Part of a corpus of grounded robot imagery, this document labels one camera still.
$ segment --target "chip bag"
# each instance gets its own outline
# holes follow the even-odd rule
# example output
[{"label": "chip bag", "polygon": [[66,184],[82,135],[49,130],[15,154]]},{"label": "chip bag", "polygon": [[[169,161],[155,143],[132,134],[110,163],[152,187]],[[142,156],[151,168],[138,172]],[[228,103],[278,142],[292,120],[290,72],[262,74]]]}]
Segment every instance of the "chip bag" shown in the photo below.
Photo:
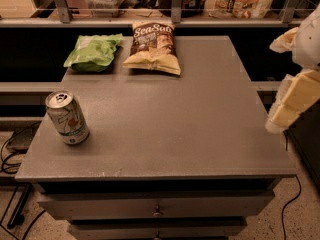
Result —
[{"label": "chip bag", "polygon": [[180,75],[181,69],[174,44],[174,25],[133,23],[133,43],[125,68],[158,70]]},{"label": "chip bag", "polygon": [[75,48],[64,62],[64,67],[79,72],[101,72],[114,59],[122,34],[79,36]]}]

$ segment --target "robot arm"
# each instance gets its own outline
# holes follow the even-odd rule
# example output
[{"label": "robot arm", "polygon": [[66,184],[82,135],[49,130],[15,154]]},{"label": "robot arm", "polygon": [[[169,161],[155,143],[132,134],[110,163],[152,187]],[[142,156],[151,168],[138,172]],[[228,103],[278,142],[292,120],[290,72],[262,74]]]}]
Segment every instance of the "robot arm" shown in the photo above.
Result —
[{"label": "robot arm", "polygon": [[299,28],[280,36],[270,48],[292,51],[293,62],[303,68],[295,77],[287,75],[281,82],[269,111],[266,129],[280,133],[320,99],[320,5]]}]

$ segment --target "green chip bag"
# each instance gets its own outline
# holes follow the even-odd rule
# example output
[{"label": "green chip bag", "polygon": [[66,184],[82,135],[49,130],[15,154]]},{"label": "green chip bag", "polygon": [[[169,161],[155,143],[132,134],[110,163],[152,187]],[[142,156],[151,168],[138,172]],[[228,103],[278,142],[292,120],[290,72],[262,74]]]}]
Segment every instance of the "green chip bag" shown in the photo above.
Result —
[{"label": "green chip bag", "polygon": [[106,70],[114,59],[122,34],[79,36],[75,48],[64,62],[78,72],[101,72]]}]

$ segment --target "can top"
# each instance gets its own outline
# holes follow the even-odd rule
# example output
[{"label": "can top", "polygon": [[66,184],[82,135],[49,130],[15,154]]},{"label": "can top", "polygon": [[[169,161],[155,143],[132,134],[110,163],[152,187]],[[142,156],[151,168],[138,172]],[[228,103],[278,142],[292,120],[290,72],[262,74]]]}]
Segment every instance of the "can top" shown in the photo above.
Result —
[{"label": "can top", "polygon": [[73,94],[66,90],[56,91],[46,98],[46,105],[49,108],[63,108],[73,100]]}]

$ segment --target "gray tabletop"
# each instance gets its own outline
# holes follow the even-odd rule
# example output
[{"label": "gray tabletop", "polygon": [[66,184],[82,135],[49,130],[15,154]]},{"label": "gray tabletop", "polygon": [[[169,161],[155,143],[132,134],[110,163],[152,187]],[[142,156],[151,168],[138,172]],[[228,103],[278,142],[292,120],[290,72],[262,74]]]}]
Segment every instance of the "gray tabletop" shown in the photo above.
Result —
[{"label": "gray tabletop", "polygon": [[180,77],[123,68],[131,42],[121,41],[112,72],[67,71],[60,87],[78,97],[90,135],[64,144],[46,115],[18,181],[295,174],[228,37],[176,37]]}]

